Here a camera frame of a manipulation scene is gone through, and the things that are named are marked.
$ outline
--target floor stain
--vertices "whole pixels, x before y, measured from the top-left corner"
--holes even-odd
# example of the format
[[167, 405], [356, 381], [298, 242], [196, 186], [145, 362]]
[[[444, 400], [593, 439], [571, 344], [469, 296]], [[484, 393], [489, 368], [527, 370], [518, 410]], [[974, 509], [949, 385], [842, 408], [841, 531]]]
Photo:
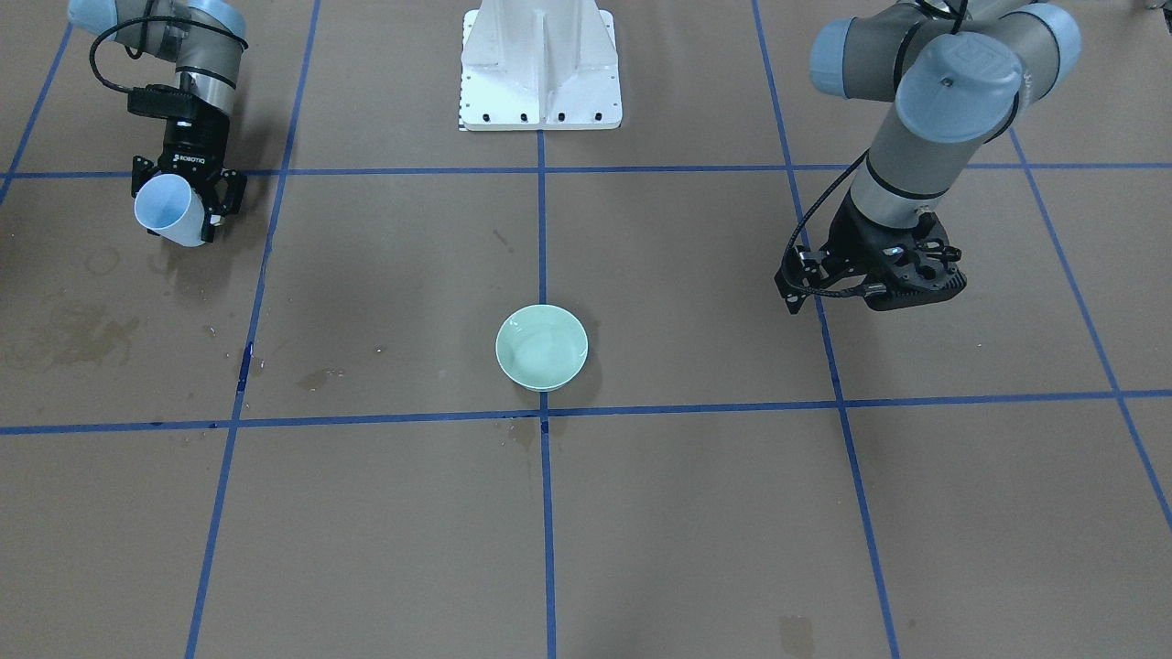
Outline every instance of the floor stain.
[[114, 272], [122, 263], [122, 254], [114, 247], [102, 247], [86, 257], [86, 271], [90, 274], [102, 277]]
[[338, 368], [322, 368], [301, 378], [297, 386], [307, 392], [316, 392], [325, 388], [331, 378], [342, 378], [345, 375], [346, 373]]
[[509, 439], [520, 444], [525, 449], [525, 453], [529, 453], [533, 448], [533, 440], [537, 439], [533, 433], [533, 424], [520, 421], [509, 423]]
[[[493, 229], [493, 230], [492, 230], [492, 235], [497, 237], [497, 240], [500, 240], [500, 244], [502, 244], [502, 245], [504, 245], [504, 246], [509, 247], [509, 240], [505, 240], [505, 237], [504, 237], [504, 236], [502, 236], [499, 231], [497, 231], [496, 229]], [[515, 249], [512, 249], [512, 247], [509, 247], [509, 253], [510, 253], [510, 254], [511, 254], [511, 253], [515, 253], [516, 251], [517, 251], [517, 250], [515, 250]]]
[[810, 618], [782, 617], [782, 650], [789, 657], [813, 659], [813, 623]]
[[118, 365], [130, 361], [130, 337], [141, 324], [137, 317], [115, 321], [104, 305], [62, 303], [49, 313], [43, 327], [32, 327], [30, 337], [9, 346], [2, 358], [7, 366], [27, 371], [39, 366], [102, 365], [120, 353]]

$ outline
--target light green bowl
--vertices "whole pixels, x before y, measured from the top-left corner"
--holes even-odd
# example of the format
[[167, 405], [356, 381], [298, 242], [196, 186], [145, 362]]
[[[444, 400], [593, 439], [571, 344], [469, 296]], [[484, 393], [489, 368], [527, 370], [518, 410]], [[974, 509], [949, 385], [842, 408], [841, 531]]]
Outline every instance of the light green bowl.
[[553, 305], [518, 310], [497, 333], [497, 364], [531, 392], [552, 392], [573, 380], [588, 349], [582, 324]]

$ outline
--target robotic arm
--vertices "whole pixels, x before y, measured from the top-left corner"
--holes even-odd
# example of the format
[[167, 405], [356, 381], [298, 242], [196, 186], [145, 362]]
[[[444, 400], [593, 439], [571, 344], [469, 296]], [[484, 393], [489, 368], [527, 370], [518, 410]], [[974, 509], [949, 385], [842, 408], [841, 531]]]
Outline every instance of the robotic arm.
[[1164, 22], [1168, 26], [1168, 32], [1172, 32], [1172, 0], [1147, 0], [1149, 9], [1164, 9]]
[[[131, 114], [166, 122], [158, 163], [134, 159], [130, 195], [138, 222], [185, 246], [210, 243], [224, 216], [239, 212], [247, 183], [224, 169], [247, 48], [244, 16], [223, 0], [70, 0], [69, 21], [97, 35], [89, 56], [102, 84], [127, 94]], [[175, 62], [175, 84], [131, 89], [105, 80], [94, 54], [110, 38], [132, 59], [149, 53]]]
[[[1070, 14], [1022, 0], [901, 0], [823, 28], [810, 56], [815, 87], [892, 108], [852, 165], [859, 171], [826, 243], [795, 245], [815, 204], [786, 246], [775, 281], [790, 313], [811, 294], [863, 297], [887, 311], [960, 293], [961, 252], [934, 210], [976, 150], [1049, 94], [1081, 48]], [[827, 290], [859, 276], [857, 286]]]

